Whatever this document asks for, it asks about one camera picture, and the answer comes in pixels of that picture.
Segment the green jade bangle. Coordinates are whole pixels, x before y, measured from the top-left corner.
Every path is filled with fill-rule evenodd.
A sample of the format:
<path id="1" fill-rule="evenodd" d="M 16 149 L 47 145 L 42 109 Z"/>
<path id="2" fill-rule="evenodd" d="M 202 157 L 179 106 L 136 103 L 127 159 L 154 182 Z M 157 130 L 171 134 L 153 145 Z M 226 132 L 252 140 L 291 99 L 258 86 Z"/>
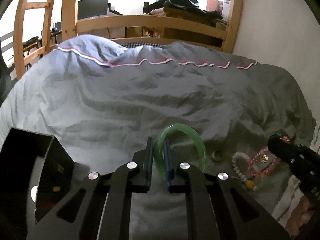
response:
<path id="1" fill-rule="evenodd" d="M 153 145 L 153 158 L 155 161 L 158 177 L 161 182 L 165 182 L 165 162 L 163 157 L 163 146 L 167 135 L 171 132 L 179 131 L 185 134 L 195 146 L 198 154 L 199 164 L 198 168 L 204 172 L 206 170 L 206 147 L 199 134 L 190 126 L 185 124 L 171 124 L 163 128 L 156 136 Z"/>

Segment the white bead bracelet amber bead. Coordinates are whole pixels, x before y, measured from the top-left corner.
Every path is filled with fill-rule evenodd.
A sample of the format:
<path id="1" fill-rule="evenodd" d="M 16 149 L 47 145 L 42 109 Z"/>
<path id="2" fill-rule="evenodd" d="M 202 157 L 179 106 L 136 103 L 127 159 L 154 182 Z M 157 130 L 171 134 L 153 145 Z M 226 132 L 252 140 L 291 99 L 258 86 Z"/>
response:
<path id="1" fill-rule="evenodd" d="M 250 160 L 247 154 L 236 152 L 232 156 L 232 167 L 247 190 L 257 191 L 257 184 L 254 182 L 255 176 L 249 171 Z"/>

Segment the black jewelry box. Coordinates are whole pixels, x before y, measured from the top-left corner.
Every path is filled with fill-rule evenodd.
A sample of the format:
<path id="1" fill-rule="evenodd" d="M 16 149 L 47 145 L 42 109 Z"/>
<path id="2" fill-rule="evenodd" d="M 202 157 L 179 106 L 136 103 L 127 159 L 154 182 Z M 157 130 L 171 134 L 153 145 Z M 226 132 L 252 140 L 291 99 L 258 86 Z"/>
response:
<path id="1" fill-rule="evenodd" d="M 11 128 L 1 147 L 1 239 L 26 239 L 70 191 L 73 170 L 55 136 Z"/>

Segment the grey duvet with red trim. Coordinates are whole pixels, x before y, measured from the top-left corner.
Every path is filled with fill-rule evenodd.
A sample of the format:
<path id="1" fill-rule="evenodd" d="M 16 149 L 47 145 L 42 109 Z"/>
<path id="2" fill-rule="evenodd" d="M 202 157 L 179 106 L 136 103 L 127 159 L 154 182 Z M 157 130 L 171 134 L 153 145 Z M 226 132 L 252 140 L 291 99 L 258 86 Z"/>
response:
<path id="1" fill-rule="evenodd" d="M 133 155 L 171 124 L 206 147 L 167 135 L 187 173 L 170 194 L 153 159 L 151 187 L 134 193 Z M 15 83 L 1 105 L 1 147 L 11 128 L 55 136 L 74 161 L 70 191 L 26 239 L 319 239 L 319 204 L 269 152 L 276 134 L 310 148 L 317 123 L 285 69 L 174 42 L 125 48 L 81 35 L 59 44 Z M 250 157 L 257 191 L 236 176 Z"/>

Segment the black computer monitor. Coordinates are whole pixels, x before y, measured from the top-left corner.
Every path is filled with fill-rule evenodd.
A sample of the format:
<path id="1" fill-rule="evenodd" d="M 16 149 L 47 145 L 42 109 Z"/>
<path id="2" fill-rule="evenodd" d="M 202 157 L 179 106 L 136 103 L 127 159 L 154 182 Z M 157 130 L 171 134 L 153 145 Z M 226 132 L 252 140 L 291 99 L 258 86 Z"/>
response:
<path id="1" fill-rule="evenodd" d="M 78 19 L 106 15 L 108 0 L 78 0 Z"/>

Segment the dark clothes pile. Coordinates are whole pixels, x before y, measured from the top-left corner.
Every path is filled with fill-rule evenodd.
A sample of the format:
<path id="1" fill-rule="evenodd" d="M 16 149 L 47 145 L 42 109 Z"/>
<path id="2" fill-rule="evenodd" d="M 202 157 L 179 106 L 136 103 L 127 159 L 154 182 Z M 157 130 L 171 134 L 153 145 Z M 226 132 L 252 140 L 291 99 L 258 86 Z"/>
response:
<path id="1" fill-rule="evenodd" d="M 207 17 L 213 19 L 223 19 L 222 15 L 218 11 L 206 11 L 199 8 L 198 5 L 193 3 L 191 0 L 158 0 L 155 3 L 147 5 L 143 9 L 144 14 L 149 14 L 153 10 L 161 8 L 172 8 L 178 10 L 184 10 L 195 15 Z"/>

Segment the wooden bed frame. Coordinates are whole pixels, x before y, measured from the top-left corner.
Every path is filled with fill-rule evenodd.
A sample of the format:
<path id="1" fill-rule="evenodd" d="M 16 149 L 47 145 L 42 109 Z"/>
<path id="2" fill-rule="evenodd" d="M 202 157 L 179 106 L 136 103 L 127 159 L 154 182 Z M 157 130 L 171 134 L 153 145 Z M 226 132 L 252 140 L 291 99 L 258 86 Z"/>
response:
<path id="1" fill-rule="evenodd" d="M 169 17 L 159 12 L 154 15 L 97 16 L 78 20 L 76 0 L 62 0 L 62 40 L 67 40 L 80 33 L 86 33 L 96 29 L 134 27 L 140 28 L 141 31 L 152 32 L 153 36 L 140 35 L 140 37 L 115 38 L 114 41 L 119 44 L 135 42 L 170 44 L 176 41 L 176 38 L 168 36 L 165 33 L 171 29 L 174 32 L 188 31 L 192 34 L 217 38 L 222 41 L 222 44 L 216 46 L 215 49 L 224 53 L 232 53 L 239 30 L 243 1 L 244 0 L 231 0 L 226 27 L 224 30 L 221 30 L 200 22 L 186 20 L 182 16 Z M 26 66 L 31 63 L 31 61 L 41 55 L 48 54 L 56 48 L 56 45 L 50 42 L 50 25 L 53 6 L 54 0 L 46 0 L 46 2 L 19 0 L 18 2 L 13 31 L 14 64 L 17 79 L 21 79 L 25 73 Z M 33 9 L 44 9 L 42 46 L 25 56 L 22 42 L 24 15 L 25 11 Z"/>

